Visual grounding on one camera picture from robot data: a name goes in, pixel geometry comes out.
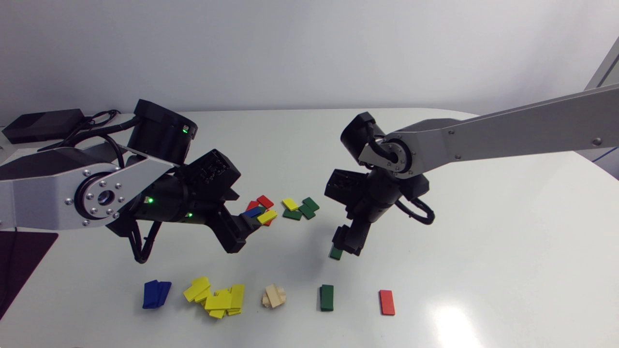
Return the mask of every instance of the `green block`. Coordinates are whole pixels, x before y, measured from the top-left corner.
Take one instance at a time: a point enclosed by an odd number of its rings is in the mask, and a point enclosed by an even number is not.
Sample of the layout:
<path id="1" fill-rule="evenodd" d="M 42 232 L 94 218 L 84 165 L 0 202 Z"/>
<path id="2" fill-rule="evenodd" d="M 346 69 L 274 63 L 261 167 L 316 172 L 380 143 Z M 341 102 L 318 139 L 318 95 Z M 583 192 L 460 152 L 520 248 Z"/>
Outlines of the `green block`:
<path id="1" fill-rule="evenodd" d="M 314 202 L 314 200 L 309 198 L 309 197 L 307 197 L 306 199 L 303 200 L 303 204 L 308 206 L 311 209 L 311 211 L 316 211 L 316 210 L 320 209 L 318 204 L 316 204 L 316 202 Z"/>
<path id="2" fill-rule="evenodd" d="M 290 211 L 286 209 L 284 210 L 284 213 L 282 214 L 282 216 L 287 217 L 289 219 L 301 220 L 301 216 L 303 216 L 303 213 L 300 211 Z"/>
<path id="3" fill-rule="evenodd" d="M 331 246 L 331 253 L 329 254 L 329 257 L 339 260 L 342 257 L 342 250 L 336 248 L 335 245 Z"/>
<path id="4" fill-rule="evenodd" d="M 333 311 L 333 285 L 320 287 L 320 311 Z"/>
<path id="5" fill-rule="evenodd" d="M 260 209 L 260 215 L 264 214 L 264 212 L 267 211 L 267 209 L 265 207 L 263 207 L 263 206 L 258 206 L 258 209 Z M 257 215 L 257 216 L 254 216 L 254 217 L 251 218 L 252 220 L 254 220 L 254 223 L 256 223 L 258 225 L 262 225 L 260 223 L 260 221 L 258 221 L 258 217 L 260 215 Z"/>
<path id="6" fill-rule="evenodd" d="M 303 215 L 305 215 L 305 217 L 310 220 L 312 217 L 316 216 L 316 214 L 314 214 L 314 211 L 312 211 L 310 209 L 310 207 L 308 207 L 307 205 L 302 205 L 299 207 L 299 210 L 301 211 L 301 213 L 303 213 Z"/>

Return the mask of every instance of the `yellow block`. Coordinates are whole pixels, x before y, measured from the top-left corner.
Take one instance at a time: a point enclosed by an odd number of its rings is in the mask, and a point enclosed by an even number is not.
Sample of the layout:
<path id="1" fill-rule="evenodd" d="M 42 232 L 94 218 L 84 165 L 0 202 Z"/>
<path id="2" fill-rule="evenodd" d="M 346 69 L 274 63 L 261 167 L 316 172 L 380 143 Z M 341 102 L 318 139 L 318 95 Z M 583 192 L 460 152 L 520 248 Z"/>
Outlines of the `yellow block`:
<path id="1" fill-rule="evenodd" d="M 237 314 L 241 314 L 243 312 L 242 309 L 237 309 L 237 310 L 227 310 L 228 312 L 228 316 L 233 316 L 233 315 L 237 315 Z"/>
<path id="2" fill-rule="evenodd" d="M 194 298 L 194 301 L 202 302 L 209 296 L 213 296 L 213 294 L 210 292 L 210 287 L 206 288 L 205 291 L 197 294 L 196 297 Z"/>
<path id="3" fill-rule="evenodd" d="M 277 217 L 277 213 L 275 211 L 265 211 L 264 214 L 258 217 L 258 222 L 264 225 L 273 220 L 275 217 Z"/>
<path id="4" fill-rule="evenodd" d="M 221 319 L 226 314 L 226 310 L 212 310 L 209 311 L 209 315 L 213 318 Z"/>
<path id="5" fill-rule="evenodd" d="M 206 277 L 195 278 L 191 281 L 191 286 L 183 292 L 188 302 L 196 298 L 198 294 L 210 287 L 209 279 Z"/>
<path id="6" fill-rule="evenodd" d="M 215 296 L 206 298 L 204 309 L 211 310 L 229 310 L 232 303 L 232 295 L 228 289 L 222 289 L 215 292 Z"/>
<path id="7" fill-rule="evenodd" d="M 288 210 L 290 211 L 295 211 L 297 209 L 299 209 L 299 206 L 297 206 L 297 204 L 290 198 L 286 198 L 282 201 L 282 203 L 284 204 L 284 206 L 286 206 L 286 208 L 288 208 Z"/>
<path id="8" fill-rule="evenodd" d="M 245 294 L 245 285 L 235 284 L 230 288 L 232 294 L 232 302 L 230 308 L 242 308 L 243 307 L 243 295 Z"/>

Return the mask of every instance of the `wooden block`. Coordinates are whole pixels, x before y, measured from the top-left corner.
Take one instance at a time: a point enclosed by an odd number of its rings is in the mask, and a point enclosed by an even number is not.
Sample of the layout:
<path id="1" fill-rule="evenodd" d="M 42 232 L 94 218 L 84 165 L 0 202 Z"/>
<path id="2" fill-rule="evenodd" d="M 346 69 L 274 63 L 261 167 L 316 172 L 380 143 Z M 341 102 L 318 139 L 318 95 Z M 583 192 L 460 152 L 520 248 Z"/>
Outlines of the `wooden block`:
<path id="1" fill-rule="evenodd" d="M 299 207 L 299 210 L 305 215 L 306 219 L 310 220 L 312 217 L 316 216 L 314 211 L 310 209 L 310 207 L 305 204 Z"/>
<path id="2" fill-rule="evenodd" d="M 221 319 L 226 314 L 226 310 L 210 310 L 209 315 L 213 318 Z"/>
<path id="3" fill-rule="evenodd" d="M 235 284 L 230 288 L 230 294 L 232 295 L 232 301 L 230 302 L 230 308 L 242 308 L 243 307 L 243 295 L 245 294 L 245 285 Z"/>
<path id="4" fill-rule="evenodd" d="M 391 290 L 380 290 L 381 311 L 383 315 L 396 315 L 396 308 L 393 305 L 393 293 Z"/>
<path id="5" fill-rule="evenodd" d="M 333 285 L 323 284 L 320 287 L 320 310 L 333 311 Z"/>
<path id="6" fill-rule="evenodd" d="M 271 284 L 266 287 L 267 296 L 269 297 L 269 302 L 271 303 L 271 307 L 275 308 L 281 305 L 282 299 L 279 297 L 277 293 L 277 286 L 275 284 Z"/>
<path id="7" fill-rule="evenodd" d="M 270 199 L 266 198 L 265 195 L 258 197 L 257 201 L 262 204 L 266 209 L 273 206 L 273 202 Z"/>
<path id="8" fill-rule="evenodd" d="M 264 292 L 264 294 L 262 295 L 262 305 L 266 308 L 271 307 L 271 303 L 269 302 L 269 297 L 267 296 L 266 292 Z"/>
<path id="9" fill-rule="evenodd" d="M 295 210 L 295 211 L 290 211 L 288 209 L 284 210 L 284 213 L 282 214 L 283 217 L 287 217 L 289 219 L 295 219 L 295 220 L 301 220 L 301 216 L 303 216 L 303 213 L 301 211 Z"/>
<path id="10" fill-rule="evenodd" d="M 318 204 L 316 204 L 316 202 L 314 202 L 313 199 L 307 197 L 306 199 L 303 200 L 303 204 L 308 206 L 308 208 L 311 209 L 311 211 L 316 211 L 318 209 L 320 209 L 320 207 L 318 206 Z"/>
<path id="11" fill-rule="evenodd" d="M 277 294 L 282 303 L 286 303 L 286 291 L 284 291 L 284 288 L 277 287 Z"/>
<path id="12" fill-rule="evenodd" d="M 196 297 L 194 298 L 195 302 L 202 302 L 204 300 L 206 300 L 207 297 L 209 296 L 213 296 L 213 294 L 210 292 L 210 286 L 208 288 L 206 288 L 205 291 L 202 291 L 201 293 L 197 294 Z"/>
<path id="13" fill-rule="evenodd" d="M 342 250 L 339 250 L 338 248 L 335 247 L 335 245 L 332 245 L 331 253 L 329 253 L 329 257 L 332 259 L 339 260 L 340 258 L 342 258 Z"/>
<path id="14" fill-rule="evenodd" d="M 258 222 L 264 225 L 276 217 L 277 217 L 277 213 L 275 211 L 265 211 L 264 214 L 258 217 Z"/>
<path id="15" fill-rule="evenodd" d="M 214 296 L 206 298 L 204 304 L 205 310 L 229 310 L 232 303 L 232 295 L 228 289 L 222 289 L 215 292 Z"/>
<path id="16" fill-rule="evenodd" d="M 282 201 L 286 209 L 290 211 L 295 211 L 299 209 L 299 206 L 290 198 L 286 198 Z"/>
<path id="17" fill-rule="evenodd" d="M 183 292 L 187 302 L 191 302 L 198 294 L 210 287 L 209 279 L 206 277 L 195 278 L 191 281 L 191 286 Z"/>
<path id="18" fill-rule="evenodd" d="M 251 209 L 254 209 L 255 207 L 258 207 L 260 205 L 260 203 L 256 202 L 256 201 L 251 201 L 249 202 L 249 205 L 247 205 L 247 209 L 245 209 L 245 211 L 249 211 Z"/>

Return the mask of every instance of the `black cable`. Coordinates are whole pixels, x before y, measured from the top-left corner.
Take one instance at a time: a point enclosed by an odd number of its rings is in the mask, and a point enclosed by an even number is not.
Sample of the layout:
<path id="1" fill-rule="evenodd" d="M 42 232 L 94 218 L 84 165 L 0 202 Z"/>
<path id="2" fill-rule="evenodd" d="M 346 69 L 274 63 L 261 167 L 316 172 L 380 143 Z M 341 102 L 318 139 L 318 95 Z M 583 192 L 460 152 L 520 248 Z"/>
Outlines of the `black cable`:
<path id="1" fill-rule="evenodd" d="M 140 120 L 141 119 L 138 116 L 134 116 L 131 120 L 123 122 L 121 124 L 117 124 L 115 126 L 98 128 L 98 129 L 93 129 L 90 131 L 82 132 L 82 133 L 76 134 L 74 137 L 72 137 L 69 140 L 63 140 L 61 142 L 57 142 L 50 146 L 46 146 L 41 149 L 38 149 L 38 152 L 49 150 L 49 149 L 55 149 L 56 147 L 60 147 L 60 146 L 74 147 L 77 143 L 84 141 L 86 139 L 90 139 L 91 137 L 97 137 L 101 135 L 117 133 L 120 131 L 124 131 L 125 129 L 129 129 L 133 126 L 136 126 L 138 123 L 140 123 Z"/>
<path id="2" fill-rule="evenodd" d="M 422 202 L 421 199 L 415 198 L 411 201 L 411 203 L 415 207 L 423 210 L 426 213 L 426 216 L 424 217 L 424 216 L 415 214 L 407 206 L 405 206 L 404 203 L 400 202 L 399 200 L 396 201 L 396 207 L 400 208 L 400 210 L 406 213 L 409 217 L 412 217 L 413 219 L 421 222 L 422 224 L 431 225 L 432 222 L 434 222 L 434 218 L 435 218 L 434 211 L 432 211 L 430 207 L 428 207 L 424 202 Z"/>
<path id="3" fill-rule="evenodd" d="M 376 143 L 376 139 L 374 138 L 374 128 L 372 127 L 372 124 L 370 122 L 367 122 L 365 124 L 365 129 L 368 132 L 368 143 L 370 147 L 372 148 L 372 150 L 374 150 L 374 152 L 380 157 L 384 159 L 388 159 L 393 163 L 396 163 L 397 155 L 395 153 L 387 152 L 386 150 L 384 150 L 382 147 L 380 147 Z"/>
<path id="4" fill-rule="evenodd" d="M 7 259 L 6 262 L 6 276 L 4 279 L 4 290 L 2 291 L 2 299 L 0 300 L 0 307 L 4 304 L 4 301 L 6 300 L 6 294 L 9 293 L 9 281 L 11 280 L 11 278 L 9 277 L 9 273 L 11 272 L 11 264 L 13 261 L 13 251 L 15 250 L 15 244 L 17 241 L 17 227 L 15 228 L 15 232 L 13 234 L 13 238 L 11 241 L 11 247 L 9 248 L 9 258 Z"/>
<path id="5" fill-rule="evenodd" d="M 120 147 L 118 146 L 118 143 L 107 134 L 101 135 L 99 137 L 102 137 L 106 142 L 108 142 L 112 146 L 112 148 L 114 148 L 114 152 L 116 152 L 116 158 L 118 159 L 118 166 L 121 168 L 124 168 L 123 152 L 120 151 Z"/>
<path id="6" fill-rule="evenodd" d="M 161 221 L 153 221 L 153 224 L 150 226 L 148 237 L 144 238 L 144 240 L 146 241 L 144 243 L 144 247 L 142 247 L 140 228 L 136 227 L 136 229 L 132 231 L 132 235 L 129 236 L 129 244 L 131 244 L 133 257 L 138 263 L 143 264 L 148 261 L 150 251 L 153 248 L 153 243 L 155 243 L 155 237 L 157 236 L 160 227 Z"/>

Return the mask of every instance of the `red block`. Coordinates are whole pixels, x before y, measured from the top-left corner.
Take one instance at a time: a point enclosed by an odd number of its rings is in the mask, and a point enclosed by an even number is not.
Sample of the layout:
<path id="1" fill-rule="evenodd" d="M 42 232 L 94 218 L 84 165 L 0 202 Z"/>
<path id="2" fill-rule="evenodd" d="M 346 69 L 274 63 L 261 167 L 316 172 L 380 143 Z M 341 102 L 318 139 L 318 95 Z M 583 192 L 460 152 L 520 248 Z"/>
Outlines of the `red block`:
<path id="1" fill-rule="evenodd" d="M 381 311 L 383 315 L 396 315 L 396 308 L 393 305 L 393 294 L 391 290 L 380 290 Z"/>
<path id="2" fill-rule="evenodd" d="M 258 202 L 260 202 L 260 204 L 262 204 L 266 209 L 273 206 L 273 202 L 271 202 L 270 199 L 266 198 L 264 195 L 258 197 Z"/>
<path id="3" fill-rule="evenodd" d="M 256 202 L 256 201 L 251 201 L 249 202 L 249 205 L 247 206 L 247 209 L 245 209 L 245 211 L 249 211 L 251 209 L 254 209 L 255 207 L 259 206 L 260 203 Z"/>

